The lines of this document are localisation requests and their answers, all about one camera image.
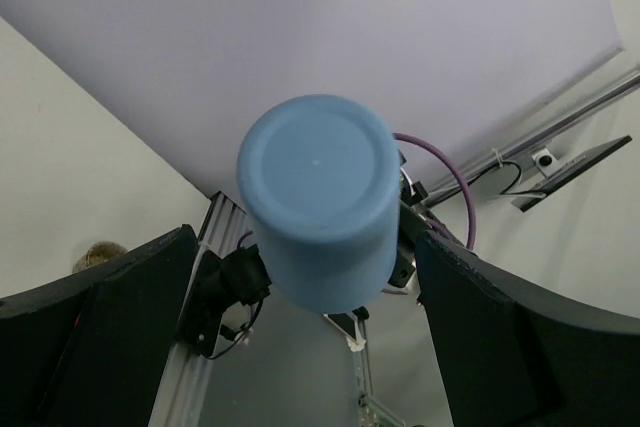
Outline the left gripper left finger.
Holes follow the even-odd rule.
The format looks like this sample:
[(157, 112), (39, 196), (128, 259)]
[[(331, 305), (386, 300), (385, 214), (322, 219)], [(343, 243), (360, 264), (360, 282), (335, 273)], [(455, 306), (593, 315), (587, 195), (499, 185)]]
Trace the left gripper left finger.
[(2, 298), (2, 425), (147, 425), (197, 249), (183, 225)]

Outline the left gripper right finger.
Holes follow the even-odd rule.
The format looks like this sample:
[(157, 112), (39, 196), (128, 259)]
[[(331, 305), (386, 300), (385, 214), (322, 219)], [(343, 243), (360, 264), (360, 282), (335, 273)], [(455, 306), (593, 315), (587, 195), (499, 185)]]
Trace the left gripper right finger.
[(419, 301), (456, 426), (636, 426), (639, 321), (416, 242)]

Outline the blue plastic cup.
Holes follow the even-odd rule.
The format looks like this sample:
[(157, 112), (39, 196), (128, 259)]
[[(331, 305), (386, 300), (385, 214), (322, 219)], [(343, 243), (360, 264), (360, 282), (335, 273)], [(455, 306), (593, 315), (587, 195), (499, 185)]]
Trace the blue plastic cup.
[(268, 276), (290, 301), (345, 313), (386, 286), (397, 255), (400, 156), (375, 112), (328, 94), (278, 104), (245, 136), (236, 177)]

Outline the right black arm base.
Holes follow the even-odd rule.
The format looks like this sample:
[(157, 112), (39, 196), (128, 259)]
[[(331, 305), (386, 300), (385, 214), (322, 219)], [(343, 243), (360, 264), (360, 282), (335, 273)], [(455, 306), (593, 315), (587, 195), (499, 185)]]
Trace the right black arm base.
[(223, 258), (205, 252), (180, 315), (176, 340), (207, 359), (215, 359), (223, 314), (236, 304), (256, 307), (245, 327), (230, 338), (237, 342), (253, 327), (270, 285), (257, 246), (241, 247)]

